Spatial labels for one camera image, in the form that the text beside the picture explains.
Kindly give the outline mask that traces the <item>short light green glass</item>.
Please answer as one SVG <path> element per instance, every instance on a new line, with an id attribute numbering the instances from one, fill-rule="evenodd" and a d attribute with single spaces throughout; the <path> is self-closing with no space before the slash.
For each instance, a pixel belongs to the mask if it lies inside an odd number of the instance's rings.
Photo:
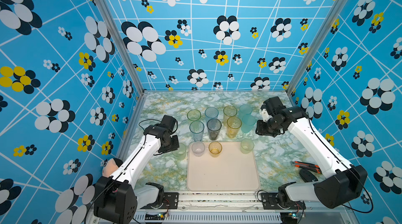
<path id="1" fill-rule="evenodd" d="M 173 156 L 179 160 L 182 161 L 186 158 L 186 154 L 187 154 L 187 147 L 185 144 L 180 143 L 179 144 L 179 148 L 177 150 L 174 150 L 172 152 Z"/>

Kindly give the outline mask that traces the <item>tall teal front glass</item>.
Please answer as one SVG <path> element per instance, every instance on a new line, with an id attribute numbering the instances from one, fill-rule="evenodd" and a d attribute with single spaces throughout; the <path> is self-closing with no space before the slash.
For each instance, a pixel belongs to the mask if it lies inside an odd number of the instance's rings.
<path id="1" fill-rule="evenodd" d="M 242 118 L 241 131 L 245 134 L 249 133 L 253 129 L 255 123 L 256 118 L 254 116 L 252 116 L 251 114 L 244 115 Z"/>

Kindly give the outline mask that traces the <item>tall teal glass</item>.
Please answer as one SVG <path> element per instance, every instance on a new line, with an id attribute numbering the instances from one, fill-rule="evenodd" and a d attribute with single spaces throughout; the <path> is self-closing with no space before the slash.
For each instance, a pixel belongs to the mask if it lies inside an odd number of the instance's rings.
<path id="1" fill-rule="evenodd" d="M 251 114 L 244 115 L 242 118 L 241 131 L 245 134 L 249 133 L 253 129 L 255 123 L 256 118 L 254 116 L 252 116 Z"/>
<path id="2" fill-rule="evenodd" d="M 248 104 L 243 104 L 239 107 L 238 115 L 239 116 L 244 116 L 244 115 L 250 115 L 252 113 L 252 107 Z"/>

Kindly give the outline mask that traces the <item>tall green glass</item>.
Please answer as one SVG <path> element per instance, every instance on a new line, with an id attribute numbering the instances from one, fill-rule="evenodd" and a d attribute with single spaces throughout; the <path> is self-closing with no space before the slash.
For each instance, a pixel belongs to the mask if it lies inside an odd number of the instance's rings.
<path id="1" fill-rule="evenodd" d="M 202 116 L 201 112 L 197 109 L 192 109 L 187 113 L 187 119 L 190 122 L 200 120 L 201 116 Z"/>

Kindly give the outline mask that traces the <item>short clear glass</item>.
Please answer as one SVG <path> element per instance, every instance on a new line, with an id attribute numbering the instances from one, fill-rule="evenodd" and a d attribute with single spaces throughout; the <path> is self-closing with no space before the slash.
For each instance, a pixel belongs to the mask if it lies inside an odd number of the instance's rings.
<path id="1" fill-rule="evenodd" d="M 200 141 L 194 142 L 192 143 L 191 150 L 193 155 L 201 157 L 205 152 L 205 145 Z"/>

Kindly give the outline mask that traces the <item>short pale green glass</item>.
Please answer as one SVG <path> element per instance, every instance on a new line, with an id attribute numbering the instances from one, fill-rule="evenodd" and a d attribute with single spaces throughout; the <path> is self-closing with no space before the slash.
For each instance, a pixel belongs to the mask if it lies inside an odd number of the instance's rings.
<path id="1" fill-rule="evenodd" d="M 254 149 L 254 142 L 250 139 L 244 139 L 240 143 L 240 151 L 243 154 L 248 154 Z"/>

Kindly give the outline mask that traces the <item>short amber glass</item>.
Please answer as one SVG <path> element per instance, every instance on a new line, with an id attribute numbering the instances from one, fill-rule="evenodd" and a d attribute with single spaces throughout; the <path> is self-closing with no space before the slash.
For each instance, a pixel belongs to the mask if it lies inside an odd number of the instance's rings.
<path id="1" fill-rule="evenodd" d="M 220 142 L 211 142 L 208 146 L 209 154 L 216 158 L 220 155 L 223 150 L 222 144 Z"/>

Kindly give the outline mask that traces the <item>tall teal back glass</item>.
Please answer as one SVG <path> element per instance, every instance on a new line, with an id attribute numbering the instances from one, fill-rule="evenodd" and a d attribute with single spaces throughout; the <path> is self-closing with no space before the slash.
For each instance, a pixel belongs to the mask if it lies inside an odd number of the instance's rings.
<path id="1" fill-rule="evenodd" d="M 248 104 L 243 104 L 239 107 L 238 115 L 239 116 L 244 116 L 244 115 L 250 115 L 252 113 L 252 107 Z"/>

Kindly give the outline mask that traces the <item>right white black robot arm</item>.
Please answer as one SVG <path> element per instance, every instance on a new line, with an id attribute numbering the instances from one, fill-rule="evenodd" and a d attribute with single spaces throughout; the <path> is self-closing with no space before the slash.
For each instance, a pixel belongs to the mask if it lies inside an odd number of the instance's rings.
<path id="1" fill-rule="evenodd" d="M 279 97 L 271 97 L 260 108 L 256 123 L 259 136 L 276 137 L 286 131 L 294 135 L 316 161 L 325 180 L 287 183 L 278 188 L 277 201 L 283 208 L 300 201 L 321 202 L 333 209 L 361 196 L 367 171 L 354 166 L 332 147 L 313 126 L 300 107 L 284 106 Z"/>

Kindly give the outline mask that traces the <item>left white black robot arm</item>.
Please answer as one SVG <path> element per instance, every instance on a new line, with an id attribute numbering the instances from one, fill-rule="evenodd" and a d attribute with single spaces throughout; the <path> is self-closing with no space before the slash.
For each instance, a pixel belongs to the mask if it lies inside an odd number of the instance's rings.
<path id="1" fill-rule="evenodd" d="M 113 224 L 128 224 L 134 219 L 136 210 L 145 206 L 159 207 L 164 203 L 162 185 L 135 186 L 151 158 L 179 148 L 177 129 L 178 121 L 165 115 L 159 123 L 144 129 L 137 147 L 124 162 L 118 162 L 117 167 L 112 168 L 112 161 L 108 161 L 108 171 L 95 183 L 95 217 Z"/>

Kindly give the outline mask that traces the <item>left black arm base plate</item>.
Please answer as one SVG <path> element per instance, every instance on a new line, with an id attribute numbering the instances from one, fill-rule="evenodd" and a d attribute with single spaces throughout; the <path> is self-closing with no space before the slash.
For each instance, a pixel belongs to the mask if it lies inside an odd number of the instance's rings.
<path id="1" fill-rule="evenodd" d="M 170 209 L 178 209 L 178 203 L 179 203 L 179 193 L 178 192 L 167 192 L 164 193 L 163 199 L 160 203 L 155 203 L 155 204 L 148 204 L 142 209 L 164 209 L 164 210 L 170 210 Z"/>

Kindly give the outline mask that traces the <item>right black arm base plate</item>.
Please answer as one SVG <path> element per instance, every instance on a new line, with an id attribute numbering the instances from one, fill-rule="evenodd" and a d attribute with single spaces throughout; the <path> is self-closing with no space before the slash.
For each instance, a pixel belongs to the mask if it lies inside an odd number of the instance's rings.
<path id="1" fill-rule="evenodd" d="M 264 210 L 302 211 L 306 209 L 304 202 L 291 202 L 286 203 L 285 206 L 280 206 L 277 199 L 277 193 L 259 192 L 257 199 L 262 203 Z"/>

